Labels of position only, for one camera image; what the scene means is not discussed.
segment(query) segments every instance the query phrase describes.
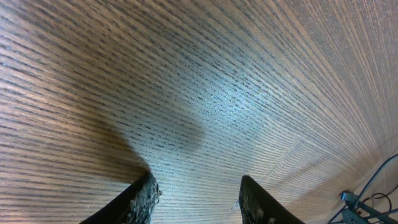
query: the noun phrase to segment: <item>wooden floor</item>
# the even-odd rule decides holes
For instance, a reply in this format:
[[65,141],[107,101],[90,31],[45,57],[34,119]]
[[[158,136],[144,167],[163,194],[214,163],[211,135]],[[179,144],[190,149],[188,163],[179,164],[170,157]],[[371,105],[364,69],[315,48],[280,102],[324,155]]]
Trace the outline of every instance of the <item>wooden floor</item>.
[[[398,145],[398,1],[0,0],[0,223],[78,223],[146,169],[154,223],[325,223]],[[388,168],[377,184],[397,184]]]

